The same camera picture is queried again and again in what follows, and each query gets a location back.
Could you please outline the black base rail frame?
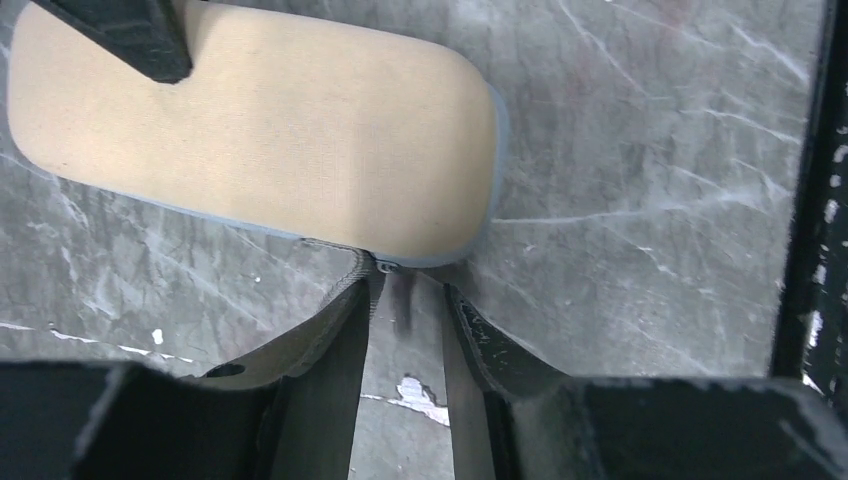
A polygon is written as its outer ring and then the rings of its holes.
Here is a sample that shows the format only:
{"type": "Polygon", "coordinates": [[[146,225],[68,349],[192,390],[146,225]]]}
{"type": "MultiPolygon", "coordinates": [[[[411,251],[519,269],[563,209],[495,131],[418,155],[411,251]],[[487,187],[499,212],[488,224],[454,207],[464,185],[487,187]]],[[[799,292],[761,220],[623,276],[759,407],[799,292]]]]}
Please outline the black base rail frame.
{"type": "Polygon", "coordinates": [[[847,4],[824,5],[770,372],[847,419],[847,4]]]}

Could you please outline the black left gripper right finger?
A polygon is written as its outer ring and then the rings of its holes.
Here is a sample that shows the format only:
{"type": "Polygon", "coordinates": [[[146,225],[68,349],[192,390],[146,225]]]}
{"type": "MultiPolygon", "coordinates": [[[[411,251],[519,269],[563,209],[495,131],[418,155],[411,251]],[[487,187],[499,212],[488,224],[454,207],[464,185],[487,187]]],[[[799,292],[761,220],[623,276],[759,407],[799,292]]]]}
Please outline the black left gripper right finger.
{"type": "Polygon", "coordinates": [[[843,479],[847,424],[794,380],[570,376],[443,288],[459,479],[843,479]]]}

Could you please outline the beige umbrella case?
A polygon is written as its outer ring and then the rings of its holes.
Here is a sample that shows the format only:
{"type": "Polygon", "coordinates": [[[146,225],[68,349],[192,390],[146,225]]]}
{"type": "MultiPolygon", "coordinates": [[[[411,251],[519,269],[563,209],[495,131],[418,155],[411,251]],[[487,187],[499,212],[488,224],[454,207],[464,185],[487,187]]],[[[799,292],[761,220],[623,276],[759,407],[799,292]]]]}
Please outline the beige umbrella case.
{"type": "Polygon", "coordinates": [[[154,82],[45,8],[13,29],[11,138],[58,177],[410,268],[494,214],[509,116],[463,56],[412,37],[180,1],[194,68],[154,82]]]}

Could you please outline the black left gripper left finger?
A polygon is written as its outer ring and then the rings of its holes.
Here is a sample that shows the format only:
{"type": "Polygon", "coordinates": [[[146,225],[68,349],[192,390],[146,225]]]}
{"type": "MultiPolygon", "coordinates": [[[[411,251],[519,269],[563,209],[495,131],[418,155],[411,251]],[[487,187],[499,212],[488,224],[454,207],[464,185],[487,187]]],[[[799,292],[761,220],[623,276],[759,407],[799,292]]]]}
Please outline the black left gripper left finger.
{"type": "Polygon", "coordinates": [[[344,479],[370,292],[200,377],[131,361],[5,361],[5,479],[344,479]]]}

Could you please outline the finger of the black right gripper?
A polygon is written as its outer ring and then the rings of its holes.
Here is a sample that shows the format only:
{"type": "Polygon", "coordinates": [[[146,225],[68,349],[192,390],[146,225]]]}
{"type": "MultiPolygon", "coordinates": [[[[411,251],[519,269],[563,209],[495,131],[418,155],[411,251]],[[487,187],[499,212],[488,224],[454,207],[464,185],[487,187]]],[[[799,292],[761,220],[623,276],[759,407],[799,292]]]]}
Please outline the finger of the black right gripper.
{"type": "Polygon", "coordinates": [[[192,73],[185,29],[172,1],[44,0],[36,4],[157,83],[176,84],[192,73]]]}

